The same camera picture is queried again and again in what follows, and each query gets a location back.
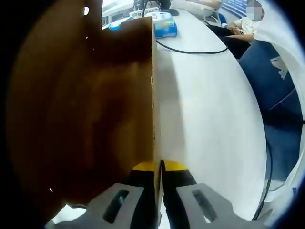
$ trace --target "gray gripper bracket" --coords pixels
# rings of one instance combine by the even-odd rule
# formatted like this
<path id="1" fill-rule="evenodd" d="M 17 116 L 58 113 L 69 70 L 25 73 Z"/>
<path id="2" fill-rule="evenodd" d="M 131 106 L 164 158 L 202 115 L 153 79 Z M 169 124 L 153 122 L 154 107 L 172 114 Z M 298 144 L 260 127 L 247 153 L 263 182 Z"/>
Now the gray gripper bracket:
<path id="1" fill-rule="evenodd" d="M 87 206 L 82 216 L 71 222 L 61 222 L 54 225 L 55 229 L 129 229 L 134 210 L 144 188 L 123 184 L 114 184 L 109 189 L 94 198 Z M 108 217 L 107 212 L 117 209 L 114 217 Z"/>
<path id="2" fill-rule="evenodd" d="M 231 202 L 206 184 L 178 187 L 177 192 L 183 202 L 190 229 L 267 228 L 260 222 L 249 222 L 237 216 Z"/>

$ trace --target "white desk surface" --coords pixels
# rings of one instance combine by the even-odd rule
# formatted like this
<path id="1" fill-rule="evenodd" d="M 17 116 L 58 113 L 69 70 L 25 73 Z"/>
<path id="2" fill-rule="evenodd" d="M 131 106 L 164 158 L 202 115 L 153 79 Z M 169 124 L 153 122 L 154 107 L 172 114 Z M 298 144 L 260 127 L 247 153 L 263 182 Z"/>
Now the white desk surface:
<path id="1" fill-rule="evenodd" d="M 184 51 L 225 48 L 201 21 L 184 10 L 174 17 L 176 38 L 159 39 Z M 197 55 L 158 45 L 156 88 L 160 103 L 161 155 L 188 166 L 251 220 L 265 181 L 266 143 L 252 88 L 230 51 Z"/>

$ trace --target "navy fabric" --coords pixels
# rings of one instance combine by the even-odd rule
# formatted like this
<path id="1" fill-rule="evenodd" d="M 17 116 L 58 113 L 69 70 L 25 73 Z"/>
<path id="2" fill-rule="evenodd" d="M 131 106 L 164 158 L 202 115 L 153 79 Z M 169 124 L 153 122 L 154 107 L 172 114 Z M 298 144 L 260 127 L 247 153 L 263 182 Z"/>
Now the navy fabric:
<path id="1" fill-rule="evenodd" d="M 277 57 L 279 54 L 271 44 L 254 40 L 239 64 L 262 113 L 266 140 L 273 155 L 272 179 L 285 181 L 299 159 L 303 117 L 289 71 L 284 63 L 281 66 L 272 63 Z"/>

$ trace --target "cardboard flap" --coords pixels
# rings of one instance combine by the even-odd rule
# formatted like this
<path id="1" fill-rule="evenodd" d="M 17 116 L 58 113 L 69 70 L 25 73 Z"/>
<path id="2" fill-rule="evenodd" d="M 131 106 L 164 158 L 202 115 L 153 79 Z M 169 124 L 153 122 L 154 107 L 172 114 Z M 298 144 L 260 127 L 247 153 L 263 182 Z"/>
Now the cardboard flap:
<path id="1" fill-rule="evenodd" d="M 58 0 L 29 32 L 7 99 L 7 140 L 24 193 L 49 220 L 153 160 L 152 21 L 96 28 Z"/>

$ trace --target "black cable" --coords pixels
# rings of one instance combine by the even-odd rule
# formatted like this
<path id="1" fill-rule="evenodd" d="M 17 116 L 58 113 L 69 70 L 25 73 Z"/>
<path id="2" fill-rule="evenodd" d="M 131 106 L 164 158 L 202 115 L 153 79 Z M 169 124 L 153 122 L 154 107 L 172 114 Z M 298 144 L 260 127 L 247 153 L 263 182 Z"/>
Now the black cable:
<path id="1" fill-rule="evenodd" d="M 271 146 L 270 146 L 270 144 L 269 144 L 267 139 L 266 139 L 266 143 L 267 143 L 267 147 L 269 148 L 269 155 L 270 155 L 270 175 L 269 175 L 269 180 L 267 182 L 265 195 L 264 195 L 264 197 L 262 199 L 262 202 L 258 206 L 258 208 L 257 208 L 257 210 L 256 210 L 256 212 L 255 212 L 255 214 L 253 216 L 252 221 L 257 221 L 259 215 L 261 214 L 262 209 L 263 209 L 264 204 L 265 204 L 265 200 L 267 198 L 267 194 L 268 194 L 269 189 L 270 189 L 270 184 L 271 184 L 272 170 L 273 170 L 273 159 L 272 159 L 272 153 L 271 153 Z"/>
<path id="2" fill-rule="evenodd" d="M 142 13 L 142 17 L 144 17 L 145 14 L 145 9 L 147 6 L 149 0 L 146 0 L 145 6 L 143 8 L 143 13 Z M 162 44 L 160 41 L 157 40 L 157 43 L 161 46 L 163 46 L 166 49 L 172 50 L 174 52 L 179 52 L 179 53 L 184 53 L 184 54 L 218 54 L 218 53 L 222 53 L 228 50 L 228 46 L 225 46 L 225 49 L 217 51 L 217 52 L 189 52 L 189 51 L 182 51 L 182 50 L 178 50 L 178 49 L 173 49 L 171 47 L 166 46 L 165 44 Z"/>

